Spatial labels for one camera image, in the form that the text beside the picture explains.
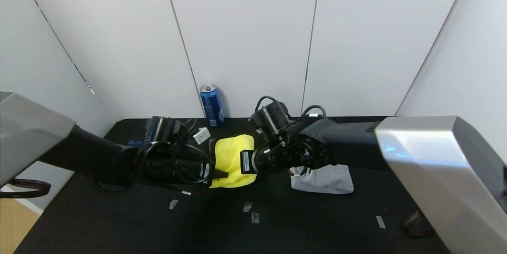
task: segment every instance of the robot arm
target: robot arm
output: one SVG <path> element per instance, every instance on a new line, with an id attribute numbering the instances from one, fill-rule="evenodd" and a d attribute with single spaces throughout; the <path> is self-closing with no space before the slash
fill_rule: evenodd
<path id="1" fill-rule="evenodd" d="M 210 136 L 207 130 L 197 132 L 178 120 L 154 116 L 141 146 L 120 146 L 21 95 L 1 92 L 0 97 L 1 185 L 10 182 L 39 189 L 1 193 L 2 197 L 47 194 L 47 183 L 11 180 L 36 160 L 89 176 L 97 189 L 108 194 L 123 193 L 138 182 L 169 189 L 175 189 L 170 186 L 174 183 L 212 183 L 214 162 L 208 152 L 196 147 Z M 121 189 L 108 191 L 102 183 Z"/>
<path id="2" fill-rule="evenodd" d="M 242 151 L 242 173 L 325 165 L 391 169 L 453 253 L 505 253 L 507 167 L 456 116 L 337 124 L 293 119 L 274 101 L 250 118 L 268 142 Z"/>

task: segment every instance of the black table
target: black table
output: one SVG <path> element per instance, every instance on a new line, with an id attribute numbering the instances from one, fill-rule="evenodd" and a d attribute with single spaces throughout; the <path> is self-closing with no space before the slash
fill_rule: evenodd
<path id="1" fill-rule="evenodd" d="M 339 122 L 379 118 L 339 117 Z M 105 138 L 142 140 L 146 120 L 122 120 Z M 206 126 L 198 120 L 197 126 Z M 251 134 L 244 118 L 229 118 L 214 137 Z M 350 168 L 355 192 L 306 193 L 286 173 L 258 176 L 246 187 L 185 196 L 138 184 L 107 196 L 75 174 L 22 241 L 22 253 L 449 253 L 438 236 L 414 239 L 400 224 L 417 205 L 392 172 Z M 170 202 L 179 199 L 174 209 Z M 259 224 L 243 212 L 246 201 Z M 386 229 L 375 216 L 382 216 Z"/>

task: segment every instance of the gray cloth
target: gray cloth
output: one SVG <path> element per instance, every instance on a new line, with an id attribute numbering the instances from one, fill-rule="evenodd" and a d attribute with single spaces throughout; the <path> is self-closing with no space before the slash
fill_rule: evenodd
<path id="1" fill-rule="evenodd" d="M 301 174 L 303 167 L 290 168 L 295 174 L 290 177 L 290 185 L 299 191 L 326 194 L 349 194 L 354 191 L 352 178 L 346 165 L 328 165 L 316 170 L 308 169 Z"/>

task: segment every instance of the tape piece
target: tape piece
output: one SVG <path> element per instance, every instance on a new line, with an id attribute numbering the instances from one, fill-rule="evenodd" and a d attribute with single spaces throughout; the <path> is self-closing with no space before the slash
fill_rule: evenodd
<path id="1" fill-rule="evenodd" d="M 259 224 L 259 218 L 261 218 L 261 215 L 252 211 L 252 223 Z"/>
<path id="2" fill-rule="evenodd" d="M 243 207 L 243 211 L 244 212 L 250 211 L 250 209 L 252 208 L 252 205 L 254 205 L 254 204 L 251 203 L 251 202 L 246 202 L 245 205 L 244 205 L 244 207 Z"/>
<path id="3" fill-rule="evenodd" d="M 178 203 L 178 200 L 171 200 L 171 203 L 169 204 L 169 209 L 173 209 L 177 203 Z"/>
<path id="4" fill-rule="evenodd" d="M 376 216 L 376 218 L 377 218 L 377 223 L 379 224 L 379 227 L 382 229 L 385 229 L 385 224 L 384 224 L 384 220 L 382 219 L 382 216 Z"/>

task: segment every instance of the white connector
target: white connector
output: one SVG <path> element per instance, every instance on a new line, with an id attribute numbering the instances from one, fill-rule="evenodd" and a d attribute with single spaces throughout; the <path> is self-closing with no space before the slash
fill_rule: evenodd
<path id="1" fill-rule="evenodd" d="M 199 128 L 199 131 L 193 136 L 195 142 L 197 144 L 201 145 L 202 142 L 205 142 L 208 138 L 210 138 L 212 135 L 208 131 L 208 128 Z"/>

